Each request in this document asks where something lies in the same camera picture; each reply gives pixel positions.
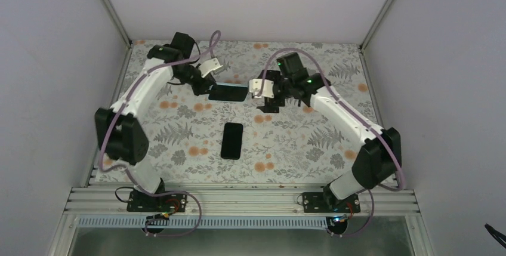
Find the light blue phone case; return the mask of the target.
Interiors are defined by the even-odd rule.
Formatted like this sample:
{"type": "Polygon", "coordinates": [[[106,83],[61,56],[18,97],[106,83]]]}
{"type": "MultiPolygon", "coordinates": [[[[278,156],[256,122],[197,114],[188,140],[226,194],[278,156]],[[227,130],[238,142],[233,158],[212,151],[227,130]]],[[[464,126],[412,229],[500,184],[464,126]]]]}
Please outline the light blue phone case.
{"type": "Polygon", "coordinates": [[[217,86],[225,86],[225,87],[240,87],[240,88],[248,88],[248,85],[245,84],[235,84],[235,83],[225,83],[225,82],[217,82],[217,86]]]}

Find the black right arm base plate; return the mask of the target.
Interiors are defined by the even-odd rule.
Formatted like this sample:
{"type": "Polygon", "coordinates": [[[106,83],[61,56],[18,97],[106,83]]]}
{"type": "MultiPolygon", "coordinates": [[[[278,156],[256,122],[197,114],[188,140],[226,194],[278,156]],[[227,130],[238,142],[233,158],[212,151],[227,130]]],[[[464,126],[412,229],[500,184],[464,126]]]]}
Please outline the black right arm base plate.
{"type": "Polygon", "coordinates": [[[323,192],[304,192],[300,194],[305,213],[359,213],[360,200],[357,194],[338,200],[327,198],[323,192]]]}

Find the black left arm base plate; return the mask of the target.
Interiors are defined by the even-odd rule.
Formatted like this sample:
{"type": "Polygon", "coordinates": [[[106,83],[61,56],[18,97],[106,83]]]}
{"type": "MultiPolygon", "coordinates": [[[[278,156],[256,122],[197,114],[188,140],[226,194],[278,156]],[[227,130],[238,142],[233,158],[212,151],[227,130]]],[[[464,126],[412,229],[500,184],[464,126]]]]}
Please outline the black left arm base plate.
{"type": "Polygon", "coordinates": [[[128,212],[184,212],[187,195],[176,193],[161,197],[151,197],[138,190],[129,194],[126,210],[128,212]]]}

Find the blue phone with black screen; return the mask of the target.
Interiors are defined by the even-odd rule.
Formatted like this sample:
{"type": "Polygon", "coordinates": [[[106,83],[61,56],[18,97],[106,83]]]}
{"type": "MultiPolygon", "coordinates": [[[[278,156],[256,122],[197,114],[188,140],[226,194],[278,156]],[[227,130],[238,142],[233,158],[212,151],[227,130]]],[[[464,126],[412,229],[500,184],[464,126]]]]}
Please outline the blue phone with black screen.
{"type": "Polygon", "coordinates": [[[243,102],[248,93],[247,87],[216,84],[211,88],[208,99],[212,101],[243,102]]]}

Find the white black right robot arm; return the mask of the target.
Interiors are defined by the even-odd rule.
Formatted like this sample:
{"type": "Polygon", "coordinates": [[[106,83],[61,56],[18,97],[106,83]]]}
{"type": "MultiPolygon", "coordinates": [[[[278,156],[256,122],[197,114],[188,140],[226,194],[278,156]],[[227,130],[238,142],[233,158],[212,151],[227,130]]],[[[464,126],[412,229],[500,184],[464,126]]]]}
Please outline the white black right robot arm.
{"type": "Polygon", "coordinates": [[[329,212],[345,207],[352,195],[380,186],[392,192],[405,188],[400,133],[372,122],[349,104],[326,78],[310,54],[296,48],[276,51],[248,89],[253,98],[263,98],[259,109],[269,112],[288,98],[311,107],[340,130],[357,149],[352,167],[323,188],[323,204],[329,212]]]}

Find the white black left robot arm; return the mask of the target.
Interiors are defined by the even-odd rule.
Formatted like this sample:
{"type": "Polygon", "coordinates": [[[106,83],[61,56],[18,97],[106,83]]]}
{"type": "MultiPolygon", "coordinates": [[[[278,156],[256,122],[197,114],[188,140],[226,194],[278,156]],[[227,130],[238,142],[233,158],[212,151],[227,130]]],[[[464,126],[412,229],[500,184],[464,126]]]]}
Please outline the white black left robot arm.
{"type": "Polygon", "coordinates": [[[109,108],[99,108],[94,122],[100,151],[98,168],[109,172],[123,168],[134,189],[143,194],[142,203],[151,211],[165,206],[167,192],[159,174],[148,161],[149,139],[142,127],[144,114],[161,89],[172,79],[191,87],[196,96],[207,95],[216,84],[212,71],[221,67],[214,54],[221,32],[210,37],[208,49],[193,55],[196,41],[175,33],[166,45],[155,45],[147,53],[140,74],[109,108]]]}

